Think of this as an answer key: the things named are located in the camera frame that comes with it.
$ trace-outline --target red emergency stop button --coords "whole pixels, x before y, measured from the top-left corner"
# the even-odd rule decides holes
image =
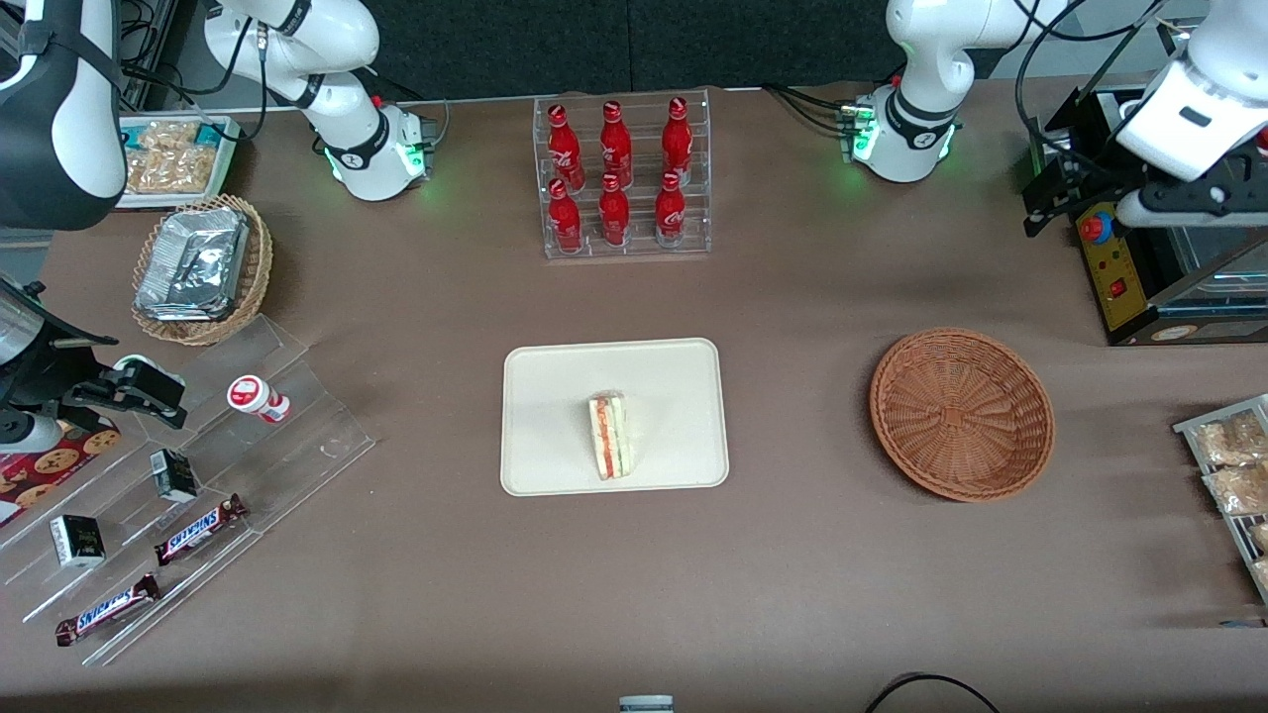
[[[1113,237],[1113,218],[1104,211],[1097,211],[1079,221],[1079,237],[1092,245],[1103,245]]]
[[[1083,240],[1087,240],[1088,242],[1092,242],[1096,239],[1101,237],[1101,233],[1103,233],[1104,231],[1106,231],[1104,221],[1102,221],[1096,216],[1083,221],[1083,223],[1079,226],[1079,236],[1082,236]]]

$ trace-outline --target table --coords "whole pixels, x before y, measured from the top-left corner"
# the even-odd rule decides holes
[[[55,666],[0,599],[0,697],[33,697],[0,708],[852,712],[924,670],[1004,710],[1262,709],[1268,633],[1215,627],[1259,609],[1169,425],[1268,391],[1265,349],[1103,346],[1073,233],[1019,230],[1011,82],[974,89],[914,185],[765,94],[711,96],[715,251],[620,265],[543,258],[530,101],[455,107],[435,180],[380,204],[271,114],[228,186],[276,241],[265,312],[382,443],[109,667]],[[128,315],[155,219],[58,235],[46,296],[123,340],[104,359],[179,368],[195,351]],[[877,359],[933,326],[1003,340],[1051,393],[1055,455],[1013,500],[928,495],[871,434]],[[502,491],[508,351],[677,336],[720,350],[725,483]]]

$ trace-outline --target white tray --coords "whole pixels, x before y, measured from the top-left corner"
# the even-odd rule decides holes
[[[634,469],[604,481],[587,401],[625,395]],[[502,382],[502,487],[515,496],[713,487],[727,480],[718,348],[708,339],[524,346]]]

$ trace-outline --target red bottle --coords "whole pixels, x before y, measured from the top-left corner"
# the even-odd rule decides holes
[[[577,133],[568,126],[568,112],[559,104],[547,109],[550,121],[550,160],[555,174],[563,179],[569,193],[577,193],[586,185],[586,169],[581,167],[581,142]]]
[[[661,194],[656,197],[656,241],[661,247],[682,244],[682,214],[687,202],[678,190],[678,174],[666,171],[661,179]]]
[[[581,250],[581,211],[562,179],[550,179],[550,230],[563,252]]]
[[[598,134],[598,145],[604,147],[604,170],[616,174],[621,188],[629,188],[634,183],[634,143],[616,101],[604,101],[604,131]]]
[[[630,202],[621,190],[620,178],[604,174],[604,195],[598,198],[598,216],[604,221],[604,240],[612,247],[625,245],[630,231]]]
[[[670,100],[670,123],[661,134],[664,151],[664,170],[678,174],[678,185],[691,183],[691,124],[687,123],[687,100],[675,96]]]

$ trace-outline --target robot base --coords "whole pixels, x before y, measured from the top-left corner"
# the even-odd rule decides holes
[[[431,178],[436,122],[387,105],[388,141],[361,169],[341,166],[330,151],[326,159],[335,178],[361,200],[387,200]]]
[[[847,164],[862,164],[885,180],[918,181],[929,175],[947,155],[955,127],[950,127],[941,140],[929,133],[931,143],[923,148],[912,148],[886,117],[885,103],[893,94],[893,86],[883,86],[860,96],[853,107],[838,114],[838,123],[843,129],[858,132],[856,136],[842,137],[842,156]]]

